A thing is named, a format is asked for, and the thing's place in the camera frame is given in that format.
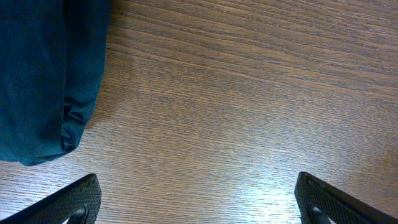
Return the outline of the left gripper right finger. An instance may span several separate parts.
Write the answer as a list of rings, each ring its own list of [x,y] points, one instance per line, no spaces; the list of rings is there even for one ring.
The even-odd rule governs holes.
[[[397,224],[397,219],[308,172],[300,172],[295,198],[303,224]]]

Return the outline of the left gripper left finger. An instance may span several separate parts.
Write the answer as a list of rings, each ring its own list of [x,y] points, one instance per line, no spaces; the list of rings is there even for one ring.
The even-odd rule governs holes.
[[[96,174],[88,174],[39,202],[1,220],[1,224],[94,223],[101,206]]]

